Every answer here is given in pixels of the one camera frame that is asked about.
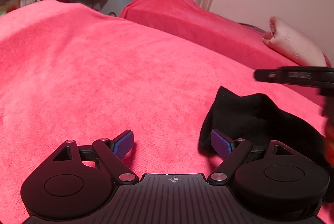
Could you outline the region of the black pants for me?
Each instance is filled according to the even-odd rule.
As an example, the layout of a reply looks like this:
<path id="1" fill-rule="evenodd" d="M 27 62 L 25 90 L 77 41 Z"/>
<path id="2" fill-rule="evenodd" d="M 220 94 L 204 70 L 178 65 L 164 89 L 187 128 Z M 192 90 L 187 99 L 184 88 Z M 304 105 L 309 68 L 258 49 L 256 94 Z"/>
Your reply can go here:
<path id="1" fill-rule="evenodd" d="M 198 148 L 203 154 L 214 154 L 210 134 L 220 130 L 229 138 L 246 139 L 258 146 L 277 140 L 291 147 L 333 177 L 333 98 L 326 99 L 322 116 L 327 118 L 324 135 L 303 119 L 283 111 L 265 94 L 238 96 L 224 87 L 201 126 Z"/>

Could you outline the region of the beige embossed pillow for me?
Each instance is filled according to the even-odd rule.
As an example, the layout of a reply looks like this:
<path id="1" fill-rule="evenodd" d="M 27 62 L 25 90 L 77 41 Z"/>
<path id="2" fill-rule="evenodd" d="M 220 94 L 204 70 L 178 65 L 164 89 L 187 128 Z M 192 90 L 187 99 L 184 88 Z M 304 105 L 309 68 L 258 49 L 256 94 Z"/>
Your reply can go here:
<path id="1" fill-rule="evenodd" d="M 307 35 L 291 27 L 279 17 L 269 20 L 270 31 L 264 33 L 262 41 L 272 50 L 282 54 L 299 66 L 326 67 L 327 61 L 320 47 Z"/>

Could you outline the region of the pink bed blanket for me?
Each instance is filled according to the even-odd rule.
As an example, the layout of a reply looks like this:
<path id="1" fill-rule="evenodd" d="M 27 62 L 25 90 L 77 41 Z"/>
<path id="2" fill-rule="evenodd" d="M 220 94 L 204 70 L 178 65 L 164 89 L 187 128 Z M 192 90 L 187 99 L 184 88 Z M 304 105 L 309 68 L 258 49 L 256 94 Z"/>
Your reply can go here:
<path id="1" fill-rule="evenodd" d="M 124 130 L 125 163 L 144 173 L 209 174 L 197 149 L 218 89 L 263 93 L 323 131 L 320 107 L 207 48 L 79 3 L 30 4 L 1 17 L 1 221 L 22 223 L 20 188 L 64 141 L 89 145 Z"/>

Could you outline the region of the red covered bench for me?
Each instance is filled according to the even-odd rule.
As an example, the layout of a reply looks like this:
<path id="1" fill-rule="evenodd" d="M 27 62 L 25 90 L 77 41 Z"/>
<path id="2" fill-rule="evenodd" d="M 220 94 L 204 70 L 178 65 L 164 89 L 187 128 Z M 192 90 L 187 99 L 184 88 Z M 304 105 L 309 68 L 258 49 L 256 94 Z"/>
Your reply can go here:
<path id="1" fill-rule="evenodd" d="M 206 11 L 193 0 L 133 0 L 120 17 L 186 39 L 252 69 L 300 63 L 296 56 L 287 58 L 266 46 L 257 29 Z"/>

